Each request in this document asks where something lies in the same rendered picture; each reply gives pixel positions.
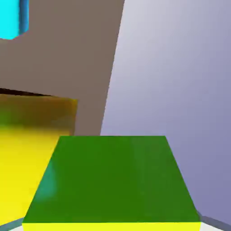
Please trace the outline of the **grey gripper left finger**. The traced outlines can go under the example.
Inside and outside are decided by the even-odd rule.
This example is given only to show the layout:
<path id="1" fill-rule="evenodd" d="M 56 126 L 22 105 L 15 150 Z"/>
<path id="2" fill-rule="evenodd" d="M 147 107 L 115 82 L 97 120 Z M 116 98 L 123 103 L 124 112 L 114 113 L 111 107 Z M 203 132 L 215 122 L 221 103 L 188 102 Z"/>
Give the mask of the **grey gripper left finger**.
<path id="1" fill-rule="evenodd" d="M 0 231 L 10 231 L 14 228 L 20 227 L 22 225 L 24 218 L 20 218 L 11 222 L 8 222 L 6 224 L 0 225 Z"/>

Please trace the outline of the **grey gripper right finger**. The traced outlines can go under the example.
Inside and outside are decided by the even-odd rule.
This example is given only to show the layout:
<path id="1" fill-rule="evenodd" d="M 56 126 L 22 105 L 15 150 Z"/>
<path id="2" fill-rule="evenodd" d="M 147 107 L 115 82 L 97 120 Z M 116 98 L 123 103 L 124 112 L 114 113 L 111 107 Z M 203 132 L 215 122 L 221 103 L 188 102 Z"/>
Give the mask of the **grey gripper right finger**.
<path id="1" fill-rule="evenodd" d="M 200 220 L 207 224 L 207 225 L 210 225 L 212 227 L 215 227 L 215 228 L 218 228 L 218 229 L 221 229 L 223 231 L 231 231 L 231 225 L 227 224 L 227 223 L 224 223 L 222 221 L 219 221 L 219 220 L 216 220 L 216 219 L 213 219 L 211 217 L 207 217 L 207 216 L 203 216 L 199 211 L 197 211 L 199 217 L 200 217 Z"/>

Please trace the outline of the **small green cube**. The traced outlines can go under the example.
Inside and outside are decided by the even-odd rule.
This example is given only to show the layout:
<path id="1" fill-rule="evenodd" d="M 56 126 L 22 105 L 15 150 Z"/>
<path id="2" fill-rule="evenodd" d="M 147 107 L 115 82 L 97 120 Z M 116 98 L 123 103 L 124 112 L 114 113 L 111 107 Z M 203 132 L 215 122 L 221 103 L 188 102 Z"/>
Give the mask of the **small green cube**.
<path id="1" fill-rule="evenodd" d="M 23 231 L 200 231 L 165 136 L 62 136 Z"/>

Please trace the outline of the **small cyan cube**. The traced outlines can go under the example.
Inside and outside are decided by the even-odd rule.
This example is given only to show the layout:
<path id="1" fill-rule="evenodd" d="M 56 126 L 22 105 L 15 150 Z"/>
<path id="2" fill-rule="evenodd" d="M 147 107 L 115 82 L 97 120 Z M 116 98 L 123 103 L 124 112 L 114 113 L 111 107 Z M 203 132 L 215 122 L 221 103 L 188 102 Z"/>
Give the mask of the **small cyan cube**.
<path id="1" fill-rule="evenodd" d="M 0 39 L 13 40 L 29 29 L 29 0 L 0 0 Z"/>

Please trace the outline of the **large yellow box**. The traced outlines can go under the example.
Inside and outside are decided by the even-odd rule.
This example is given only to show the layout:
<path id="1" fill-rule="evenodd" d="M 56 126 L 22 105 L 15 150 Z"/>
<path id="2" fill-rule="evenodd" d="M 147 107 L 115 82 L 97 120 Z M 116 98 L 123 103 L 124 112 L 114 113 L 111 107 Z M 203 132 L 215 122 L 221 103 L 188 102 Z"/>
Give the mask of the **large yellow box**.
<path id="1" fill-rule="evenodd" d="M 77 103 L 0 94 L 0 226 L 26 215 L 59 137 L 74 132 Z"/>

